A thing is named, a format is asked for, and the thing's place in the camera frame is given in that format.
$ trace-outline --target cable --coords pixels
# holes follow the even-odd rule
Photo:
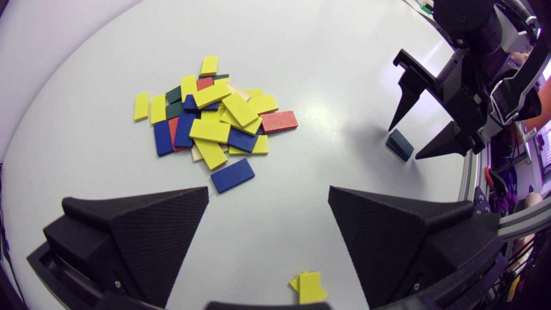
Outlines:
[[[19,296],[21,296],[21,301],[25,305],[27,309],[29,309],[29,306],[27,306],[27,302],[25,302],[25,297],[23,297],[23,293],[21,292],[21,287],[19,287],[19,282],[17,281],[17,277],[15,276],[15,271],[13,270],[13,264],[12,259],[9,257],[9,251],[6,247],[6,230],[4,229],[4,212],[2,211],[2,167],[4,166],[3,163],[0,163],[0,235],[2,236],[3,240],[2,242],[2,251],[4,252],[4,257],[6,258],[6,261],[9,264],[9,268],[12,271],[13,280],[15,281],[15,285],[17,286],[17,290],[19,291]]]

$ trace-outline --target table surface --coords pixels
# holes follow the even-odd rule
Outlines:
[[[62,306],[26,257],[65,196],[107,199],[208,186],[210,203],[167,308],[208,301],[290,304],[298,273],[320,271],[334,309],[367,303],[327,203],[330,185],[456,201],[463,158],[401,162],[386,147],[404,48],[436,74],[451,56],[436,30],[394,1],[144,1],[85,42],[52,76],[8,150],[2,205],[14,268],[32,309]],[[189,151],[158,158],[134,97],[163,94],[219,56],[219,73],[274,94],[296,130],[250,157],[256,177],[221,195]],[[420,150],[450,117],[430,94],[397,128]],[[226,165],[241,156],[229,157]]]

